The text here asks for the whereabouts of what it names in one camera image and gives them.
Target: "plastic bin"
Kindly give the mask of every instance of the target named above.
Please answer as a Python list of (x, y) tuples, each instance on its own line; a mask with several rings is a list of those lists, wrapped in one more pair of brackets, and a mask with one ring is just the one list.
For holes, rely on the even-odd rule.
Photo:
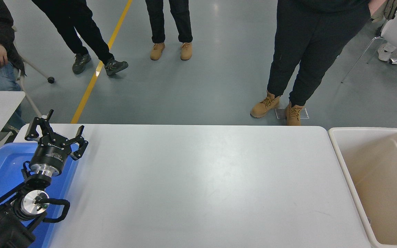
[(370, 243), (397, 248), (397, 128), (336, 127), (329, 136)]
[[(0, 148), (0, 196), (24, 181), (21, 174), (22, 163), (33, 157), (37, 146), (37, 143), (8, 143)], [(78, 161), (79, 160), (73, 161), (71, 158), (68, 158), (62, 174), (53, 177), (52, 184), (45, 190), (51, 198), (65, 199), (76, 171)], [(47, 217), (57, 218), (60, 216), (62, 208), (63, 207), (61, 206), (51, 205), (47, 209)], [(52, 238), (52, 232), (55, 225), (59, 225), (59, 223), (39, 224), (39, 226), (33, 231), (33, 234), (36, 236), (36, 240), (29, 246), (29, 248), (47, 248), (49, 246), (50, 239)]]

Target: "robotic arm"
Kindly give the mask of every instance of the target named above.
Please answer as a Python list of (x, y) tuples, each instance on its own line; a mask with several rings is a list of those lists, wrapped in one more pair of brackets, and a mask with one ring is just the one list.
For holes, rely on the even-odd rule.
[[(53, 132), (49, 123), (52, 114), (53, 110), (50, 110), (46, 119), (35, 117), (30, 123), (25, 139), (37, 141), (38, 147), (30, 162), (24, 162), (21, 170), (24, 182), (0, 197), (0, 248), (27, 248), (35, 241), (32, 231), (41, 222), (60, 222), (70, 208), (69, 201), (49, 198), (45, 189), (50, 186), (53, 176), (62, 173), (69, 155), (73, 160), (82, 157), (88, 141), (82, 137), (84, 126), (80, 126), (76, 137), (70, 140)], [(42, 131), (41, 138), (36, 131), (38, 126)], [(71, 150), (74, 143), (79, 145), (76, 151)], [(50, 204), (64, 206), (60, 217), (45, 217)], [(22, 221), (31, 222), (25, 226)]]

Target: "blue jeans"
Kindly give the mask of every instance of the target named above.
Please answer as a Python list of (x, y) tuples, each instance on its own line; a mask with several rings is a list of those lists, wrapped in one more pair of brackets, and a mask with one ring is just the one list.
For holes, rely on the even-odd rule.
[[(10, 62), (0, 68), (0, 91), (21, 91), (21, 87), (16, 83), (13, 65)], [(18, 130), (26, 124), (21, 118), (21, 105), (18, 106), (7, 123)]]

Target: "black pants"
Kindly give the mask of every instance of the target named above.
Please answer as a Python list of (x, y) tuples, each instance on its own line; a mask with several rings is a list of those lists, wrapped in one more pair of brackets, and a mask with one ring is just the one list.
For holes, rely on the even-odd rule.
[[(145, 0), (150, 15), (153, 43), (165, 41), (163, 0)], [(170, 0), (171, 14), (179, 32), (180, 42), (191, 42), (191, 20), (189, 18), (189, 0)]]
[(292, 106), (305, 105), (343, 47), (369, 18), (367, 4), (350, 11), (319, 13), (295, 0), (278, 0), (274, 61), (267, 90), (281, 96), (299, 63), (289, 100)]
[(102, 39), (101, 31), (93, 21), (93, 12), (88, 8), (86, 0), (32, 0), (52, 21), (58, 33), (62, 36), (74, 54), (87, 54), (88, 50), (82, 45), (76, 30), (96, 53), (104, 64), (113, 55), (108, 45)]

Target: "yellow floor line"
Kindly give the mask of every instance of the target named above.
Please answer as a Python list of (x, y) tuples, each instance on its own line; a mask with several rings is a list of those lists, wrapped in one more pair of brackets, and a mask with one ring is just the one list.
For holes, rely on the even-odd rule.
[[(117, 22), (117, 25), (113, 31), (113, 34), (111, 35), (110, 40), (108, 41), (108, 47), (111, 49), (111, 47), (113, 46), (113, 43), (115, 41), (115, 38), (117, 36), (117, 33), (120, 30), (120, 27), (122, 26), (123, 20), (125, 19), (126, 13), (128, 12), (128, 9), (130, 8), (131, 2), (133, 0), (128, 0), (128, 3), (126, 4), (122, 15), (120, 16), (120, 19)], [(98, 80), (98, 76), (99, 74), (101, 74), (101, 70), (104, 67), (104, 64), (101, 62), (99, 62), (98, 67), (96, 68), (96, 72), (94, 72), (93, 77), (90, 80), (90, 83), (87, 86), (87, 89), (85, 90), (84, 96), (81, 99), (81, 102), (79, 102), (79, 106), (76, 109), (76, 112), (74, 113), (73, 119), (71, 119), (72, 124), (77, 123), (79, 121), (79, 118), (81, 117), (82, 111), (85, 108), (85, 104), (88, 101), (88, 98), (90, 97), (91, 91), (94, 88), (94, 85), (96, 84), (96, 81)]]

